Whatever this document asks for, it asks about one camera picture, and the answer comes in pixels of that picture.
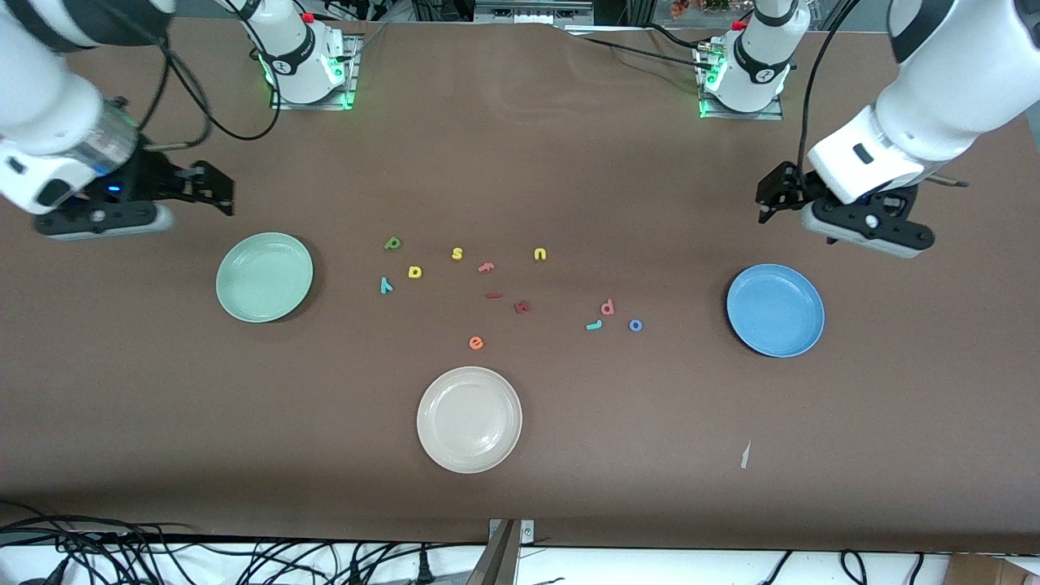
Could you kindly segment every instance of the white plate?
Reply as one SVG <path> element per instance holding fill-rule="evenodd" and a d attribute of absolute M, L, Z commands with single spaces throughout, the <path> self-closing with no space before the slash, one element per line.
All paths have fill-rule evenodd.
<path fill-rule="evenodd" d="M 416 417 L 426 455 L 457 474 L 478 474 L 501 463 L 523 426 L 520 399 L 505 378 L 467 365 L 445 372 L 426 388 Z"/>

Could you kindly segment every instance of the metal bracket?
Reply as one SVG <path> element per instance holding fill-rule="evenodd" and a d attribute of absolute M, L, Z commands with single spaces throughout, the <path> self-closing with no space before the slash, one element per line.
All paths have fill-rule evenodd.
<path fill-rule="evenodd" d="M 488 523 L 488 540 L 490 541 L 492 537 L 495 536 L 495 531 L 498 527 L 505 520 L 498 518 L 492 518 Z M 520 520 L 520 543 L 521 544 L 531 544 L 535 542 L 535 519 L 534 518 L 523 518 Z"/>
<path fill-rule="evenodd" d="M 480 554 L 480 560 L 476 561 L 466 585 L 514 585 L 516 582 L 524 520 L 513 518 L 491 522 L 498 524 L 491 528 L 491 541 Z M 534 522 L 529 530 L 530 536 L 535 536 Z"/>

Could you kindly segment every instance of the green plate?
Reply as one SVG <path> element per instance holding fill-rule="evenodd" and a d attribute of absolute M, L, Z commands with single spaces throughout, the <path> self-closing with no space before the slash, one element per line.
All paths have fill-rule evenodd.
<path fill-rule="evenodd" d="M 266 323 L 289 314 L 307 297 L 314 263 L 307 248 L 284 233 L 239 241 L 216 271 L 216 298 L 231 316 Z"/>

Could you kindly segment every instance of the brown table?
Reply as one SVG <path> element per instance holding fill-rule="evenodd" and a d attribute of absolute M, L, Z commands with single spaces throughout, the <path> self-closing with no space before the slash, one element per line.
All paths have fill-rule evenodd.
<path fill-rule="evenodd" d="M 219 119 L 266 124 L 237 24 L 185 19 L 173 37 Z M 135 116 L 160 63 L 73 61 Z M 883 36 L 840 35 L 810 139 L 890 63 Z M 391 25 L 362 69 L 353 111 L 175 156 L 237 181 L 232 219 L 175 202 L 173 231 L 67 244 L 0 205 L 5 497 L 207 533 L 478 540 L 487 518 L 526 516 L 557 544 L 1040 551 L 1040 157 L 1023 119 L 948 167 L 970 189 L 922 188 L 938 244 L 907 261 L 825 246 L 794 213 L 756 225 L 757 181 L 795 156 L 807 68 L 782 123 L 700 120 L 688 70 L 547 26 Z M 199 120 L 172 86 L 149 134 Z M 308 244 L 316 285 L 281 323 L 239 323 L 216 266 L 268 230 Z M 729 329 L 727 286 L 759 262 L 823 295 L 802 357 Z M 586 331 L 607 298 L 617 315 Z M 426 385 L 464 364 L 500 372 L 524 408 L 513 455 L 472 477 L 415 433 Z"/>

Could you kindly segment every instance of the blue plate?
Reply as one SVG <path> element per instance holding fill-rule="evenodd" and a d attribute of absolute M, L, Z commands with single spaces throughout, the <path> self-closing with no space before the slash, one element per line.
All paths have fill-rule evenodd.
<path fill-rule="evenodd" d="M 726 311 L 733 331 L 770 357 L 795 357 L 824 333 L 824 301 L 807 278 L 780 264 L 758 264 L 729 287 Z"/>

